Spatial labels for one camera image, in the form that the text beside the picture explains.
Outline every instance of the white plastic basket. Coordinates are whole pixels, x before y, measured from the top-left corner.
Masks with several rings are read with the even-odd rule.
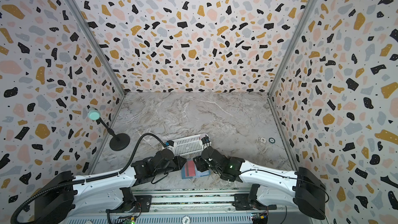
[[[185,156],[203,151],[201,138],[208,136],[206,133],[175,139],[174,146],[168,146],[175,156]]]

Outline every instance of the black cable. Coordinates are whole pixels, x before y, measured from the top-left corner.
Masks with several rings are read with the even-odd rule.
[[[54,190],[57,190],[57,189],[61,189],[61,188],[67,187],[67,186],[72,186],[72,185],[75,185],[75,184],[81,184],[81,183],[84,183],[85,181],[86,181],[86,182],[92,182],[92,181],[97,181],[97,180],[101,180],[101,179],[106,179],[106,178],[109,178],[109,177],[114,177],[114,176],[117,176],[118,174],[119,174],[119,175],[122,174],[122,173],[125,172],[126,169],[131,165],[132,160],[134,159],[135,152],[136,152],[137,149],[138,149],[138,145],[140,144],[141,140],[142,140],[145,136],[152,136],[152,137],[156,138],[156,139],[162,144],[163,147],[166,147],[166,145],[162,142],[162,140],[160,140],[160,138],[157,137],[155,134],[152,134],[152,133],[145,133],[145,134],[143,134],[143,135],[138,139],[138,141],[137,141],[137,143],[136,143],[136,145],[135,145],[135,147],[134,147],[134,150],[133,150],[133,152],[132,152],[132,154],[131,154],[131,156],[130,156],[130,159],[129,159],[129,161],[127,162],[126,166],[125,166],[124,168],[122,168],[119,172],[111,173],[111,174],[108,174],[108,175],[102,175],[102,176],[98,176],[98,177],[92,177],[92,178],[83,179],[83,180],[77,180],[77,181],[72,181],[72,182],[61,183],[61,184],[58,184],[58,185],[53,186],[53,187],[51,187],[51,188],[48,188],[48,189],[46,189],[46,190],[44,190],[44,191],[40,191],[40,192],[38,192],[36,195],[30,197],[30,198],[27,199],[25,202],[23,202],[23,203],[14,211],[14,213],[13,213],[12,216],[11,216],[10,223],[11,223],[11,224],[34,224],[34,223],[36,222],[35,220],[34,220],[34,221],[31,221],[31,222],[19,222],[19,221],[17,220],[18,215],[22,212],[22,210],[23,210],[29,203],[31,203],[32,201],[34,201],[34,200],[37,199],[38,197],[47,194],[47,193],[50,192],[50,191],[54,191]]]
[[[325,201],[325,203],[327,203],[327,202],[329,201],[329,195],[328,195],[328,193],[327,193],[323,188],[319,187],[319,186],[316,185],[316,184],[313,184],[312,182],[308,182],[308,181],[305,181],[305,180],[302,180],[302,179],[299,179],[299,178],[294,178],[294,177],[285,177],[285,176],[278,175],[278,174],[275,174],[275,173],[272,173],[272,172],[268,172],[268,171],[265,171],[265,170],[261,170],[261,169],[249,169],[249,170],[247,170],[247,171],[242,172],[241,174],[243,174],[243,173],[245,173],[245,172],[251,172],[251,171],[267,172],[267,173],[270,173],[270,174],[272,174],[272,175],[277,175],[277,176],[282,177],[282,178],[295,179],[295,180],[299,180],[299,181],[302,181],[302,182],[305,182],[305,183],[312,184],[312,185],[314,185],[315,187],[317,187],[317,188],[319,188],[320,190],[322,190],[322,191],[328,196],[328,199]]]

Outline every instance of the speckled wall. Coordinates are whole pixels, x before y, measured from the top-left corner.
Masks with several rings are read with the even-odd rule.
[[[398,223],[398,0],[319,0],[271,97],[329,223]]]
[[[127,91],[264,92],[307,0],[76,0]]]
[[[60,172],[87,172],[122,98],[63,0],[1,0],[0,222]],[[32,218],[33,205],[22,211]]]

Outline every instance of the metal corner post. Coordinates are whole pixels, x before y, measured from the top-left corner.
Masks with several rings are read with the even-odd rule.
[[[293,34],[292,40],[289,43],[289,46],[286,49],[285,54],[283,55],[282,61],[279,64],[279,68],[278,71],[275,74],[275,78],[273,80],[273,83],[271,85],[271,87],[269,88],[268,91],[268,95],[271,97],[273,95],[273,93],[275,92],[277,86],[278,86],[278,82],[281,79],[283,72],[285,70],[285,67],[288,63],[288,61],[290,60],[290,57],[296,47],[296,44],[298,42],[298,40],[300,39],[300,34],[303,32],[304,28],[306,27],[306,23],[309,20],[312,11],[315,8],[315,5],[317,3],[318,0],[308,0],[308,3],[305,7],[305,10],[302,14],[301,19],[298,21],[296,30]]]
[[[97,54],[99,60],[101,61],[102,65],[104,66],[105,71],[109,74],[109,77],[111,78],[113,85],[116,87],[117,91],[122,95],[122,97],[125,96],[126,92],[121,86],[121,83],[119,82],[119,79],[117,79],[115,72],[113,72],[113,69],[109,62],[107,61],[105,54],[102,52],[96,38],[94,37],[94,34],[90,31],[87,22],[84,20],[82,14],[80,13],[80,9],[77,6],[75,0],[64,0],[65,4],[71,11],[73,17],[75,17],[77,24],[80,26],[82,29],[83,34],[86,36],[87,41],[90,43],[91,47]]]

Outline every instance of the marble floor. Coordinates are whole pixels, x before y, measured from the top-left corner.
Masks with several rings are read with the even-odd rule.
[[[212,147],[225,156],[241,157],[262,166],[291,170],[266,97],[266,93],[128,93],[113,129],[115,133],[128,134],[131,142],[126,149],[114,152],[109,148],[108,138],[94,173],[122,168],[130,158],[136,141],[146,132],[156,134],[164,142],[207,133]],[[271,144],[269,138],[274,138],[276,142]],[[140,143],[133,161],[153,156],[159,150],[159,142],[147,136]],[[249,185],[222,181],[213,173],[206,177],[181,179],[179,171],[170,173],[157,184],[146,183],[134,189],[236,187]]]

